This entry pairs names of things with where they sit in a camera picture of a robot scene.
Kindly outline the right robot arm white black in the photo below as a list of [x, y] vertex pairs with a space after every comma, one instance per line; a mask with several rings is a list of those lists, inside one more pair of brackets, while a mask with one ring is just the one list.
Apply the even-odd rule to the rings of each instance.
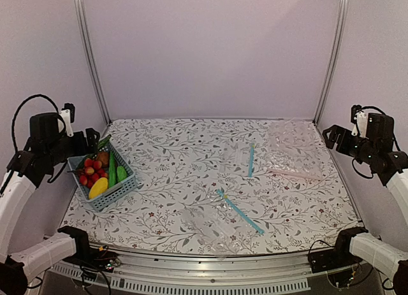
[[[351, 157], [353, 163], [367, 164], [368, 178], [377, 176], [406, 216], [407, 154], [395, 138], [393, 117], [375, 106], [355, 104], [351, 123], [352, 130], [338, 125], [325, 129], [326, 147]], [[310, 250], [307, 259], [314, 273], [365, 261], [391, 282], [388, 291], [407, 294], [407, 253], [379, 240], [364, 227], [342, 230], [334, 246], [319, 252]]]

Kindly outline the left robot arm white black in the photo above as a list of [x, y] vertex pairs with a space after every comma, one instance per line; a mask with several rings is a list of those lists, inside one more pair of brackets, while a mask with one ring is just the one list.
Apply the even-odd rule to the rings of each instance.
[[54, 264], [73, 258], [90, 265], [94, 251], [88, 234], [75, 227], [62, 227], [47, 240], [11, 254], [11, 236], [29, 198], [45, 176], [57, 180], [57, 165], [65, 168], [71, 157], [95, 152], [99, 133], [92, 128], [74, 132], [75, 106], [66, 103], [54, 112], [34, 115], [29, 120], [29, 137], [22, 150], [15, 148], [1, 184], [1, 293], [25, 294], [29, 283]]

